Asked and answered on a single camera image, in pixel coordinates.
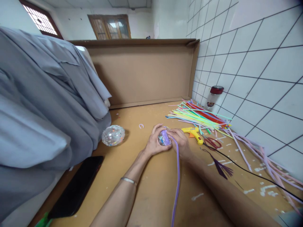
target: clear plastic ball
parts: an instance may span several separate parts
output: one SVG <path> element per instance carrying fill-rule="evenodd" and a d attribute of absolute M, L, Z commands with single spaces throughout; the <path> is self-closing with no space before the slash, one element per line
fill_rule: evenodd
<path fill-rule="evenodd" d="M 161 131 L 160 134 L 158 135 L 158 141 L 159 144 L 162 146 L 166 146 L 171 144 L 170 139 L 168 138 L 167 134 L 164 131 Z"/>
<path fill-rule="evenodd" d="M 102 133 L 102 142 L 106 146 L 116 146 L 122 142 L 125 137 L 125 130 L 119 125 L 107 127 Z"/>

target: black cable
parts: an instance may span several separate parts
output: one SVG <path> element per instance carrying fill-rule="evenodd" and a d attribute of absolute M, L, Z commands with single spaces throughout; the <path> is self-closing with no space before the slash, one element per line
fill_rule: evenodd
<path fill-rule="evenodd" d="M 222 152 L 218 151 L 217 149 L 215 149 L 215 148 L 213 148 L 213 147 L 211 147 L 211 146 L 208 146 L 208 145 L 205 144 L 205 143 L 203 143 L 203 145 L 207 146 L 209 149 L 212 148 L 212 149 L 216 150 L 217 152 L 219 152 L 220 154 L 222 154 L 223 156 L 225 156 L 226 158 L 228 158 L 229 160 L 231 160 L 228 156 L 226 156 L 226 155 L 223 154 Z M 236 166 L 238 166 L 239 168 L 245 170 L 246 172 L 248 172 L 248 173 L 250 173 L 250 174 L 252 174 L 252 175 L 255 175 L 255 176 L 259 177 L 259 178 L 262 178 L 262 179 L 264 179 L 264 180 L 267 180 L 267 181 L 269 181 L 269 182 L 271 182 L 271 183 L 273 183 L 274 185 L 278 186 L 279 188 L 283 189 L 283 190 L 286 191 L 287 193 L 291 194 L 293 197 L 295 197 L 295 198 L 297 198 L 298 200 L 300 200 L 301 202 L 303 202 L 303 200 L 302 200 L 301 198 L 299 198 L 299 197 L 296 196 L 295 194 L 291 193 L 291 192 L 288 191 L 287 189 L 281 187 L 280 185 L 276 184 L 275 182 L 273 182 L 273 181 L 271 181 L 271 180 L 269 180 L 269 179 L 266 179 L 266 178 L 264 178 L 264 177 L 261 177 L 261 176 L 259 176 L 259 175 L 257 175 L 257 174 L 254 174 L 254 173 L 252 173 L 252 172 L 250 172 L 250 171 L 248 171 L 248 170 L 242 168 L 242 167 L 239 166 L 237 163 L 235 163 L 233 160 L 231 160 L 231 161 L 232 161 Z"/>

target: white tile wall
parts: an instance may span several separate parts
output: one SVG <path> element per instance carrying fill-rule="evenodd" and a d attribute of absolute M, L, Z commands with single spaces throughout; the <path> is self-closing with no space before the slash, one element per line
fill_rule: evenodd
<path fill-rule="evenodd" d="M 187 37 L 202 41 L 193 98 L 203 106 L 211 86 L 223 86 L 215 112 L 303 179 L 302 7 L 230 31 L 238 4 L 193 0 L 188 8 Z"/>

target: smartphone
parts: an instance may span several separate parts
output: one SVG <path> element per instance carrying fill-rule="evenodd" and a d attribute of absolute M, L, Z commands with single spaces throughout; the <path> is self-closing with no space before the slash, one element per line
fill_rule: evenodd
<path fill-rule="evenodd" d="M 94 156 L 85 159 L 48 214 L 48 218 L 63 218 L 73 216 L 80 208 L 104 157 Z"/>

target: hand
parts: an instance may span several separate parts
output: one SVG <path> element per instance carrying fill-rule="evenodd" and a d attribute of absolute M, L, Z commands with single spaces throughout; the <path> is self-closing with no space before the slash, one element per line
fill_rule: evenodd
<path fill-rule="evenodd" d="M 160 132 L 166 130 L 166 128 L 161 127 L 162 125 L 163 124 L 157 124 L 152 128 L 151 136 L 149 137 L 147 145 L 144 148 L 144 152 L 149 154 L 150 156 L 158 154 L 162 151 L 167 151 L 172 147 L 171 144 L 168 146 L 162 146 L 159 144 L 158 136 Z"/>
<path fill-rule="evenodd" d="M 185 161 L 188 161 L 189 159 L 191 159 L 191 157 L 193 156 L 193 153 L 191 152 L 191 150 L 189 148 L 188 138 L 186 137 L 184 132 L 181 129 L 171 129 L 171 130 L 167 131 L 167 134 L 168 134 L 168 137 L 170 138 L 170 140 L 173 144 L 173 148 L 176 152 L 177 152 L 177 147 L 176 147 L 176 144 L 175 144 L 174 140 L 172 139 L 172 137 L 177 141 L 178 146 L 179 146 L 180 158 Z"/>

